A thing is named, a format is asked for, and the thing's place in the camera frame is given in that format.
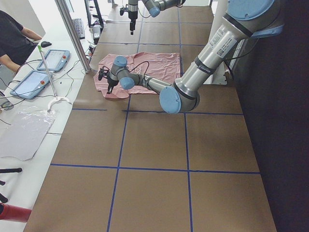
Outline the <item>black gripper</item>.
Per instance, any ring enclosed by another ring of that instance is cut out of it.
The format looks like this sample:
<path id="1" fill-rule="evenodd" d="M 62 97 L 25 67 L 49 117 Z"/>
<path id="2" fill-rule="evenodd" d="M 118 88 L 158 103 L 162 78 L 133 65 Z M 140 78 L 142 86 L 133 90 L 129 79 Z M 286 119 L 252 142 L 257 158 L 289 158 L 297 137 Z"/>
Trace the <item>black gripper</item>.
<path id="1" fill-rule="evenodd" d="M 134 30 L 135 30 L 136 20 L 137 20 L 137 11 L 129 11 L 128 17 L 130 19 L 130 34 L 134 35 Z"/>
<path id="2" fill-rule="evenodd" d="M 111 71 L 107 73 L 107 82 L 108 82 L 107 94 L 111 94 L 113 88 L 118 85 L 118 79 Z"/>

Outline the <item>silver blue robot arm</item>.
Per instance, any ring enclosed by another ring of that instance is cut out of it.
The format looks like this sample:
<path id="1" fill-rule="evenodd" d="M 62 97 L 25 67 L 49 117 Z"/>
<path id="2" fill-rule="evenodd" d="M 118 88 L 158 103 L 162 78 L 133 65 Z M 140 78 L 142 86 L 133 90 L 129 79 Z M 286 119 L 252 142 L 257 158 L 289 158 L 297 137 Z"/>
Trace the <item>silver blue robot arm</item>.
<path id="1" fill-rule="evenodd" d="M 148 10 L 151 17 L 157 17 L 162 11 L 172 8 L 181 7 L 186 0 L 142 0 L 142 3 Z M 123 9 L 124 12 L 128 12 L 128 18 L 130 19 L 130 34 L 134 34 L 136 20 L 138 19 L 138 0 L 129 0 L 127 6 Z"/>
<path id="2" fill-rule="evenodd" d="M 117 56 L 106 74 L 107 93 L 121 85 L 128 90 L 142 86 L 159 94 L 161 108 L 169 114 L 195 109 L 200 100 L 198 89 L 225 60 L 241 40 L 276 36 L 283 29 L 283 0 L 229 0 L 222 24 L 208 40 L 188 70 L 172 84 L 127 69 L 127 59 Z"/>

